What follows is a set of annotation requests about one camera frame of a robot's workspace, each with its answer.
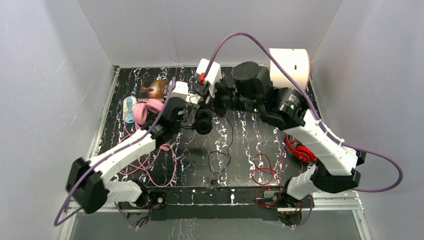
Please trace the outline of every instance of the red ear cup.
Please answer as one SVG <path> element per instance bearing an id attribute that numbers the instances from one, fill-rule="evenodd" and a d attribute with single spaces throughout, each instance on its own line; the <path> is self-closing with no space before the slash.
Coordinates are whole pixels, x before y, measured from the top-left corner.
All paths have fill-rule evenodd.
<path id="1" fill-rule="evenodd" d="M 310 161 L 317 159 L 317 157 L 315 157 L 315 155 L 311 152 L 311 150 L 309 150 L 307 147 L 305 147 L 302 144 L 297 145 L 295 149 L 299 153 L 306 155 L 306 156 L 302 156 L 302 158 L 298 157 L 299 160 L 304 163 L 309 163 Z"/>

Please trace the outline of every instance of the headphones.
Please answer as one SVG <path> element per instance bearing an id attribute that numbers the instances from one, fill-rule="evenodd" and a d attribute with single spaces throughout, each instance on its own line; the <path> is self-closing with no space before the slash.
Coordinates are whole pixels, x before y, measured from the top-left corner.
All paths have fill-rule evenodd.
<path id="1" fill-rule="evenodd" d="M 148 111 L 157 113 L 163 107 L 164 104 L 160 100 L 151 98 L 147 101 L 137 103 L 132 111 L 132 117 L 138 125 L 143 125 L 146 123 Z"/>
<path id="2" fill-rule="evenodd" d="M 212 131 L 212 113 L 206 108 L 199 108 L 194 115 L 192 129 L 201 135 L 206 135 Z"/>
<path id="3" fill-rule="evenodd" d="M 289 141 L 289 135 L 285 136 L 285 145 L 288 147 L 290 152 L 301 162 L 309 163 L 311 161 L 317 160 L 317 157 L 309 150 L 306 146 L 301 143 L 297 144 L 295 148 L 293 148 L 292 144 Z"/>

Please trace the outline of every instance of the robotic arm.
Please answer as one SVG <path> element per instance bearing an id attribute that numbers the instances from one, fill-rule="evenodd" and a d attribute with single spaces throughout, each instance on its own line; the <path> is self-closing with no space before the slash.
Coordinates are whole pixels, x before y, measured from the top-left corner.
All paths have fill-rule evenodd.
<path id="1" fill-rule="evenodd" d="M 221 82 L 221 66 L 216 62 L 204 77 L 208 64 L 208 60 L 202 59 L 196 70 L 199 82 L 204 84 L 197 102 L 200 110 L 212 110 L 218 116 L 224 116 L 227 109 L 258 114 L 263 122 L 295 137 L 318 158 L 310 169 L 285 183 L 283 198 L 300 201 L 317 191 L 339 193 L 358 186 L 361 174 L 355 168 L 364 162 L 365 153 L 331 140 L 328 132 L 320 129 L 319 122 L 315 121 L 298 91 L 274 88 L 268 69 L 254 62 L 236 66 L 232 72 L 236 88 L 229 87 Z M 107 152 L 89 160 L 79 158 L 74 161 L 66 184 L 68 192 L 90 167 L 105 156 L 110 156 L 83 179 L 72 195 L 86 213 L 96 212 L 105 203 L 130 202 L 138 207 L 147 205 L 152 192 L 143 183 L 138 180 L 112 182 L 110 179 L 134 159 L 159 148 L 180 131 L 186 105 L 192 104 L 191 97 L 187 83 L 176 82 L 157 125 L 143 140 L 135 143 L 152 126 L 154 117 Z M 200 134 L 208 134 L 212 130 L 212 123 L 208 124 L 206 119 L 196 114 L 193 129 Z"/>

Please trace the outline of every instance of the black marble table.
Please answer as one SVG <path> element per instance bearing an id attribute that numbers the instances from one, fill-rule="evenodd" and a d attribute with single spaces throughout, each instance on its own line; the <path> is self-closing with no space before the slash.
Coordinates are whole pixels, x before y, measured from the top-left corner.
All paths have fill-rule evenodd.
<path id="1" fill-rule="evenodd" d="M 231 76 L 232 67 L 222 67 L 222 77 L 229 83 L 234 84 Z M 199 91 L 202 87 L 195 82 L 195 67 L 164 67 L 164 68 L 122 68 L 113 92 L 111 104 L 108 109 L 105 126 L 98 146 L 97 154 L 109 150 L 117 145 L 127 133 L 123 124 L 123 100 L 134 95 L 145 80 L 171 80 L 173 76 L 179 81 L 188 83 L 189 88 Z M 307 88 L 308 95 L 315 103 L 311 87 Z M 285 149 L 285 134 L 277 128 L 261 122 L 259 116 L 238 111 L 228 111 L 226 115 L 233 125 L 234 143 L 230 148 L 231 163 L 214 186 L 222 187 L 249 187 L 258 186 L 252 181 L 252 170 L 254 169 L 253 157 L 258 153 L 267 153 L 276 170 L 282 167 L 282 184 L 287 179 L 295 177 L 304 172 L 310 165 L 301 163 Z M 194 121 L 194 111 L 187 116 L 187 123 Z M 130 132 L 135 131 L 134 124 L 128 124 Z M 211 151 L 226 151 L 232 138 L 232 128 L 224 118 L 215 116 L 213 118 L 213 129 L 210 134 L 200 135 L 194 130 L 182 129 L 169 142 L 175 150 L 178 164 L 176 180 L 171 186 L 206 187 L 211 182 L 212 174 L 208 166 L 208 153 Z M 215 171 L 226 164 L 228 158 L 221 154 L 211 155 L 211 164 Z M 257 161 L 260 166 L 267 167 L 265 159 Z M 171 152 L 161 153 L 154 163 L 150 172 L 157 184 L 164 184 L 172 177 L 174 169 Z M 127 166 L 122 171 L 130 172 L 133 167 Z M 268 173 L 256 172 L 256 179 L 267 182 L 272 178 Z M 147 186 L 153 186 L 143 171 L 137 171 L 131 175 L 117 174 L 112 181 L 128 181 L 139 179 Z M 277 179 L 273 179 L 272 185 L 277 186 Z"/>

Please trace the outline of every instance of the white spool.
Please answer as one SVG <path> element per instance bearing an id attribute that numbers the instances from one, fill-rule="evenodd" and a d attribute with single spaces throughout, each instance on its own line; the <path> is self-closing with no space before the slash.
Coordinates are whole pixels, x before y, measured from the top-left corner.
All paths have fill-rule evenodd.
<path id="1" fill-rule="evenodd" d="M 270 48 L 269 53 L 303 89 L 306 88 L 311 72 L 311 60 L 306 49 Z M 269 74 L 274 88 L 295 89 L 295 86 L 272 61 Z"/>

